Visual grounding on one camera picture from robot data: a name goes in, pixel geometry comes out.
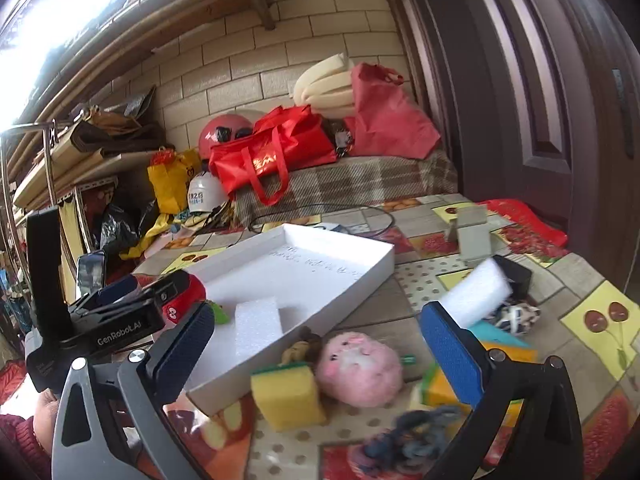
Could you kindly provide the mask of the person's hand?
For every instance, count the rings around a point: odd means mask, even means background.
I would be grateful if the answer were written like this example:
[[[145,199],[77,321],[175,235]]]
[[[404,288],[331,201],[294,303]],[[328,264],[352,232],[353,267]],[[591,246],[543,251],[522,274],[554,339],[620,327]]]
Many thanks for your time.
[[[38,396],[38,403],[34,415],[34,435],[48,455],[52,454],[54,427],[58,416],[58,399],[50,389],[44,390]]]

